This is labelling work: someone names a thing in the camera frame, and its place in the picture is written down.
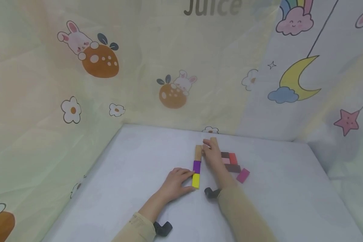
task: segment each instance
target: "orange fruit illustration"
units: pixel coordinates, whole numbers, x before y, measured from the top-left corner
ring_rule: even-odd
[[[187,97],[183,95],[182,90],[180,88],[173,89],[169,83],[161,87],[159,99],[169,109],[181,108],[187,102]]]
[[[82,61],[87,73],[99,78],[110,78],[118,74],[120,66],[116,54],[111,48],[100,44],[97,49],[84,50],[86,59]]]
[[[5,242],[14,228],[14,215],[10,212],[0,213],[0,242]]]

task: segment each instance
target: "pink block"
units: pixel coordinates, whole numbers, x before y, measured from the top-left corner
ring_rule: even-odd
[[[223,162],[223,164],[230,164],[230,159],[229,158],[222,158],[222,162]]]
[[[250,174],[250,171],[243,168],[241,173],[239,173],[237,176],[237,181],[239,181],[240,183],[244,183],[246,178],[249,176],[249,174]]]

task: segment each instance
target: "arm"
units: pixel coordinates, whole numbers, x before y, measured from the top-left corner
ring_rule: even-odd
[[[207,139],[203,143],[206,162],[222,189],[218,197],[220,210],[228,220],[237,241],[275,242],[276,238],[264,219],[226,170],[218,145]]]
[[[188,169],[174,168],[168,174],[161,188],[133,215],[112,242],[152,242],[156,236],[153,223],[157,220],[164,206],[170,201],[195,190],[191,186],[182,186],[182,183],[193,174],[194,171]]]

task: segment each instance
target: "rainbow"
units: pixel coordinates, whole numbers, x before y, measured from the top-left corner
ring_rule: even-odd
[[[282,19],[286,19],[289,11],[295,7],[304,8],[304,15],[311,12],[313,0],[282,0],[279,6],[282,10]]]

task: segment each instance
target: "wooden block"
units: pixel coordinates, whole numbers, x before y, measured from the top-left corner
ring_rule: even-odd
[[[202,146],[195,146],[195,160],[202,161]]]
[[[223,164],[230,164],[230,159],[229,158],[222,158],[222,162],[223,162]]]
[[[235,153],[229,153],[229,157],[230,157],[230,164],[238,165],[238,160]]]
[[[241,173],[241,167],[239,165],[225,164],[225,167],[229,172]]]
[[[230,154],[228,152],[221,152],[222,158],[230,158]]]
[[[218,140],[217,140],[215,137],[211,137],[211,138],[210,138],[210,140],[211,140],[211,142],[213,142],[213,143],[215,143],[217,146],[219,146],[219,145],[218,145]]]
[[[199,189],[199,182],[200,182],[200,174],[192,175],[192,186],[196,189]]]
[[[195,171],[195,174],[200,174],[200,163],[202,163],[202,162],[201,161],[194,161],[193,171]]]
[[[239,181],[240,183],[244,183],[249,174],[250,171],[243,168],[241,173],[239,173],[239,175],[237,176],[237,181]]]

